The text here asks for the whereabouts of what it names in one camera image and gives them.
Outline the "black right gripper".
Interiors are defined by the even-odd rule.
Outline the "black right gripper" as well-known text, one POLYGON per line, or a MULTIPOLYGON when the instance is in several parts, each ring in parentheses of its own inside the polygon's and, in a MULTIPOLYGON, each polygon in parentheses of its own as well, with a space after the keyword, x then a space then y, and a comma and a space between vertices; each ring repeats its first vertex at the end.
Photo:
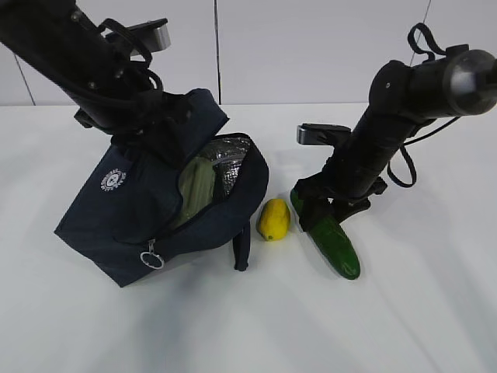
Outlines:
POLYGON ((335 219, 341 224, 355 214, 369 209, 369 197, 381 195, 385 190, 385 181, 377 177, 366 192, 354 195, 353 188, 342 188, 324 173, 317 173, 297 181, 294 186, 294 207, 302 230, 309 232, 322 219, 332 214, 333 207, 335 219))

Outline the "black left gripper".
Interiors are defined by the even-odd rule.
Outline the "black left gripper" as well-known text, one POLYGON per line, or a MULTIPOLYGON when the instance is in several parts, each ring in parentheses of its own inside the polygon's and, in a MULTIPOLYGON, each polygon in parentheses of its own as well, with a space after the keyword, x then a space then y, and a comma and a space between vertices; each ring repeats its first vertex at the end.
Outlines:
POLYGON ((161 100, 155 95, 147 109, 114 109, 110 115, 111 160, 129 167, 141 156, 151 155, 167 166, 183 167, 191 146, 197 100, 202 97, 202 91, 164 93, 161 100))

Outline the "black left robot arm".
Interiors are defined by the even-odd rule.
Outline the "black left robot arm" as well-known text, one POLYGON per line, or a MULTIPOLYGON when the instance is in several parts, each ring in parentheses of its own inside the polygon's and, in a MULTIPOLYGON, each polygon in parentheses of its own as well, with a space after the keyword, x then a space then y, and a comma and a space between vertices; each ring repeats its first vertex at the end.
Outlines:
POLYGON ((179 169, 180 131, 191 106, 164 90, 152 55, 168 47, 166 18, 125 27, 94 24, 74 1, 3 1, 1 42, 60 87, 79 107, 76 120, 116 143, 143 148, 179 169))

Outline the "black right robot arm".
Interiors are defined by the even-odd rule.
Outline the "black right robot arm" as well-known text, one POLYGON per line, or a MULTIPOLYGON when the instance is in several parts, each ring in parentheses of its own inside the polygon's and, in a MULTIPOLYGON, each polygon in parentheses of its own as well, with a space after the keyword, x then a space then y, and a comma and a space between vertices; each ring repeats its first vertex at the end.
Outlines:
POLYGON ((406 139, 440 118, 487 113, 496 105, 496 59, 466 44, 449 47, 444 58, 409 67, 390 61, 376 74, 368 106, 357 125, 302 124, 301 145, 333 147, 319 173, 297 181, 294 192, 303 206, 306 232, 323 218, 340 223, 370 207, 381 194, 380 174, 406 139))

